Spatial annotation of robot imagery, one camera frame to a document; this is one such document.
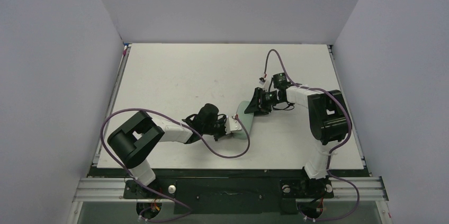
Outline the aluminium mounting rail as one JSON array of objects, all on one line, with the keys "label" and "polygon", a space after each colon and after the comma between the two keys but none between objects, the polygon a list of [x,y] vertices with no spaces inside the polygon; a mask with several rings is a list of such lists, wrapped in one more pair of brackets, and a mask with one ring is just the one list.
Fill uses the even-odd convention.
[{"label": "aluminium mounting rail", "polygon": [[[332,200],[356,200],[358,190],[360,201],[387,201],[388,195],[381,177],[347,177],[347,182],[331,178],[330,187],[333,189]],[[128,196],[125,183],[127,178],[82,178],[76,189],[73,202],[151,202],[154,197]],[[242,181],[232,183],[229,179],[219,179],[217,182],[200,179],[205,185],[194,185],[198,191],[195,196],[207,192],[217,195],[238,195],[241,193],[255,193],[258,199],[264,198],[270,189],[255,188],[253,182],[244,186]]]}]

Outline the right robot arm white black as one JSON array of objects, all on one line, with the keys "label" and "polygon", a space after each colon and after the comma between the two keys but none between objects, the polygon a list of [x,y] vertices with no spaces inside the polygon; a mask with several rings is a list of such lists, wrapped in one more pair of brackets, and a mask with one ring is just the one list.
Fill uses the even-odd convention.
[{"label": "right robot arm white black", "polygon": [[272,76],[267,89],[255,88],[244,113],[268,115],[280,103],[307,109],[310,131],[316,142],[303,169],[309,179],[328,177],[336,147],[347,142],[352,131],[342,92],[295,85],[286,73],[278,73]]}]

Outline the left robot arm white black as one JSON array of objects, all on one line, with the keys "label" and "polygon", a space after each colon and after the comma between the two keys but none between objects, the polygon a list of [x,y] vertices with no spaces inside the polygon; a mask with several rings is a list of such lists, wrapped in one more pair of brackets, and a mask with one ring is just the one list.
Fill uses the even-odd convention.
[{"label": "left robot arm white black", "polygon": [[210,103],[205,104],[197,114],[191,114],[181,122],[151,117],[145,111],[137,111],[107,138],[121,163],[131,176],[143,185],[156,179],[147,157],[160,142],[192,144],[203,135],[219,139],[227,134],[228,116]]}]

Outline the mint green umbrella case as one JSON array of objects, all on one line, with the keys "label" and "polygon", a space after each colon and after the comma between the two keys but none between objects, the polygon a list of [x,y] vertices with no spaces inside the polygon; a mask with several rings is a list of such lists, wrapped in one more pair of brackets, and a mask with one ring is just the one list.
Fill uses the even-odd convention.
[{"label": "mint green umbrella case", "polygon": [[[254,119],[253,113],[248,113],[248,114],[245,113],[245,110],[249,104],[250,104],[250,101],[240,102],[240,104],[237,107],[237,111],[236,111],[236,114],[238,115],[239,120],[242,122],[243,126],[246,128],[246,131],[248,132],[248,134],[250,134],[252,124],[253,124],[253,119]],[[233,132],[231,135],[235,139],[247,140],[247,135],[243,128]]]}]

